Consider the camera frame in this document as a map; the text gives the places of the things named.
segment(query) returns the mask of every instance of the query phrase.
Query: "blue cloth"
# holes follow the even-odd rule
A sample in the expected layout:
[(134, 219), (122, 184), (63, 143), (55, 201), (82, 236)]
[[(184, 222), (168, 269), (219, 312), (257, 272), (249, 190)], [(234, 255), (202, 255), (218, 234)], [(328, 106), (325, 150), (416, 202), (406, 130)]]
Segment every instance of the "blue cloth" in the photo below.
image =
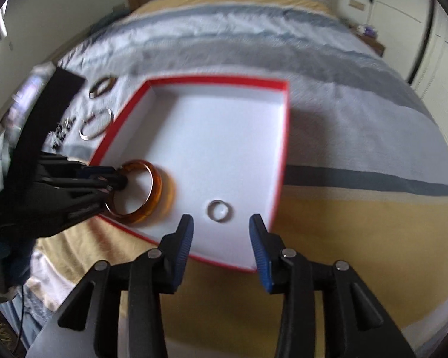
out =
[(9, 243), (0, 239), (0, 263), (7, 286), (21, 286), (29, 279), (31, 254), (34, 246), (35, 240)]
[[(45, 323), (53, 316), (53, 312), (43, 305), (30, 288), (27, 286), (24, 286), (23, 288), (23, 293), (25, 295), (25, 311), (23, 318), (22, 343), (28, 350)], [(0, 303), (0, 311), (16, 333), (18, 333), (20, 329), (22, 302), (22, 292), (19, 290), (19, 293), (12, 301)]]

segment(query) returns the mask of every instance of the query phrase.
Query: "red and white box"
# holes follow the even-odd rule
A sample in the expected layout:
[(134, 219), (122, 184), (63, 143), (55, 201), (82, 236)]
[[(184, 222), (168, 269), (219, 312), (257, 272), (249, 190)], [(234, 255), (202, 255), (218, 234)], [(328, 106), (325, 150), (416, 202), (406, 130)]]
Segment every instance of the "red and white box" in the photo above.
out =
[[(153, 243), (194, 218), (191, 257), (254, 270), (249, 218), (271, 227), (280, 198), (289, 129), (286, 81), (241, 76), (185, 76), (149, 80), (108, 128), (91, 165), (143, 159), (163, 180), (161, 200), (137, 224), (113, 225)], [(116, 192), (122, 213), (136, 210), (149, 192), (149, 175), (130, 174)], [(208, 206), (221, 200), (229, 217), (216, 222)]]

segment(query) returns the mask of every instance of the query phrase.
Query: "silver ring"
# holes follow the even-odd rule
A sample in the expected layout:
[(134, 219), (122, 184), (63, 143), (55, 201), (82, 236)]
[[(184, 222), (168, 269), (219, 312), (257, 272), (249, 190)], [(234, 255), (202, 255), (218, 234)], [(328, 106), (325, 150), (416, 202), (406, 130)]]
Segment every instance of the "silver ring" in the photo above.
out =
[[(217, 207), (221, 208), (218, 213), (215, 211)], [(225, 201), (215, 199), (207, 205), (207, 216), (214, 222), (226, 222), (232, 216), (232, 208)]]
[[(90, 100), (94, 100), (95, 98), (98, 98), (101, 95), (103, 95), (103, 94), (105, 94), (107, 92), (110, 92), (111, 89), (113, 87), (115, 87), (115, 84), (116, 84), (117, 80), (118, 80), (117, 77), (114, 77), (114, 76), (110, 75), (109, 77), (103, 77), (100, 80), (96, 81), (96, 83), (93, 85), (93, 87), (90, 89), (90, 91), (88, 93), (88, 96), (90, 97)], [(99, 90), (100, 86), (103, 83), (105, 83), (105, 82), (107, 82), (108, 85), (105, 88)]]
[[(105, 114), (105, 113), (108, 113), (111, 116), (109, 122), (101, 130), (99, 130), (98, 132), (94, 133), (93, 135), (85, 135), (83, 133), (83, 129), (85, 128), (85, 126), (88, 125), (90, 122), (92, 122), (97, 116), (99, 116), (101, 114)], [(113, 122), (114, 119), (115, 119), (115, 116), (113, 114), (113, 111), (110, 108), (102, 109), (98, 113), (91, 113), (91, 116), (89, 116), (89, 118), (87, 120), (83, 120), (83, 125), (81, 126), (81, 129), (80, 129), (80, 137), (84, 141), (92, 140), (92, 139), (98, 137), (106, 129), (108, 129), (109, 125)]]

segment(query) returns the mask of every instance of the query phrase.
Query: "orange translucent ring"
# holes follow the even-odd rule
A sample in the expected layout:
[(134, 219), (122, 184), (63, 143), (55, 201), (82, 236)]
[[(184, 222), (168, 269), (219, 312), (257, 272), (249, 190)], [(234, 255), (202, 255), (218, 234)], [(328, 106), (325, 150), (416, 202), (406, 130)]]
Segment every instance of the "orange translucent ring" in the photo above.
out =
[(124, 224), (132, 224), (136, 222), (141, 222), (147, 216), (149, 216), (161, 198), (162, 191), (162, 180), (161, 175), (156, 170), (156, 168), (148, 161), (145, 160), (131, 160), (124, 163), (120, 168), (118, 168), (117, 173), (121, 175), (127, 175), (132, 171), (147, 171), (151, 175), (151, 190), (149, 191), (148, 197), (144, 201), (143, 205), (136, 211), (129, 214), (120, 214), (116, 211), (114, 196), (115, 192), (111, 191), (106, 201), (106, 208), (110, 214), (117, 218), (118, 221)]

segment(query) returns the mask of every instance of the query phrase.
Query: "blue gripper pad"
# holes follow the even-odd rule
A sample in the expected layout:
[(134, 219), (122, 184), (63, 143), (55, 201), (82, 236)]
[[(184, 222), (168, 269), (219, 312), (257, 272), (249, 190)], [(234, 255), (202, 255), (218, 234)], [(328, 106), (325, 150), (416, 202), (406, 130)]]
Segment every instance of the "blue gripper pad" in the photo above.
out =
[(178, 230), (181, 225), (184, 227), (184, 234), (176, 254), (176, 261), (174, 265), (174, 280), (172, 282), (174, 289), (178, 289), (182, 283), (189, 251), (191, 250), (192, 236), (194, 235), (194, 220), (192, 219), (192, 216), (183, 215), (181, 221), (179, 222)]
[(259, 278), (268, 293), (271, 293), (273, 282), (271, 274), (271, 261), (263, 243), (263, 236), (268, 234), (262, 218), (254, 214), (249, 219), (249, 235), (251, 237), (252, 250), (257, 264)]

